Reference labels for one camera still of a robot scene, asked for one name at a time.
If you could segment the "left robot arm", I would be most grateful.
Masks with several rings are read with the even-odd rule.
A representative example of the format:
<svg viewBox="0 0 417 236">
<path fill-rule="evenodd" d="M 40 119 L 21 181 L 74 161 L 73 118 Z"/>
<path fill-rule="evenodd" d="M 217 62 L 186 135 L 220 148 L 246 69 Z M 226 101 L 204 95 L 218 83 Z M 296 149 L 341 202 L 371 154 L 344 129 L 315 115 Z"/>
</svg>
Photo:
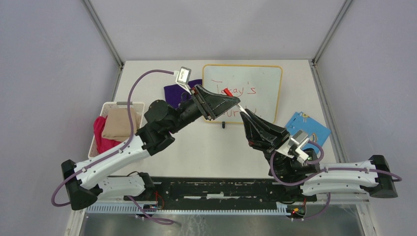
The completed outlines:
<svg viewBox="0 0 417 236">
<path fill-rule="evenodd" d="M 191 89 L 190 99 L 174 108 L 164 100 L 155 100 L 145 112 L 147 123 L 116 147 L 86 161 L 62 162 L 63 183 L 72 210 L 85 209 L 97 200 L 111 195 L 138 196 L 149 200 L 154 186 L 149 176 L 117 177 L 113 186 L 110 174 L 135 161 L 153 156 L 172 144 L 172 136 L 200 117 L 214 120 L 237 105 L 235 96 L 212 93 L 201 85 Z"/>
</svg>

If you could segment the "yellow framed whiteboard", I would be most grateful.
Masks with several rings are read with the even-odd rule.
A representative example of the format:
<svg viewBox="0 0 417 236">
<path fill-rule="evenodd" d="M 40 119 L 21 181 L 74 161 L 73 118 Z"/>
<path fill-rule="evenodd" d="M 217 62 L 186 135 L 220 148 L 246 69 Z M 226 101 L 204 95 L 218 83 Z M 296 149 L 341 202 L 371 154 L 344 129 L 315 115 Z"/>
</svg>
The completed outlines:
<svg viewBox="0 0 417 236">
<path fill-rule="evenodd" d="M 283 69 L 277 65 L 207 64 L 202 70 L 203 87 L 210 92 L 229 94 L 260 118 L 277 119 Z"/>
</svg>

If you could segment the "red capped whiteboard marker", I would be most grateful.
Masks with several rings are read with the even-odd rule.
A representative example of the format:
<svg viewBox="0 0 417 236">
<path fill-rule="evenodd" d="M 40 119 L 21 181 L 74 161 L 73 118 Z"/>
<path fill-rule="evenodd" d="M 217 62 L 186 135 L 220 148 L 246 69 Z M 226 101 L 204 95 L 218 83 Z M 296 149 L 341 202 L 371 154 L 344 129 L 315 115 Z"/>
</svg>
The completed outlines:
<svg viewBox="0 0 417 236">
<path fill-rule="evenodd" d="M 227 96 L 230 96 L 230 97 L 233 97 L 233 94 L 229 91 L 229 89 L 228 88 L 225 88 L 224 90 L 224 93 L 227 95 Z M 246 112 L 246 110 L 238 103 L 237 105 L 236 105 L 236 107 L 241 111 L 241 112 L 243 112 L 243 113 L 245 113 L 245 114 L 247 114 L 247 112 Z"/>
</svg>

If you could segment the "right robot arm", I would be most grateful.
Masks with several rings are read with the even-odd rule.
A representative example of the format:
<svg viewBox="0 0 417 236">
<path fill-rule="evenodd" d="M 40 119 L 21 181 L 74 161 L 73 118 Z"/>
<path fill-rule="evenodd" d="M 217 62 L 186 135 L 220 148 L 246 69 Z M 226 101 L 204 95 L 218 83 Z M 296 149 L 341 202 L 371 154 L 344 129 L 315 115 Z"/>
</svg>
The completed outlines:
<svg viewBox="0 0 417 236">
<path fill-rule="evenodd" d="M 240 109 L 248 144 L 261 151 L 269 175 L 284 186 L 291 201 L 322 193 L 367 193 L 373 198 L 396 198 L 395 184 L 403 179 L 391 172 L 382 155 L 354 163 L 324 163 L 324 150 L 303 130 L 291 134 L 249 109 Z"/>
</svg>

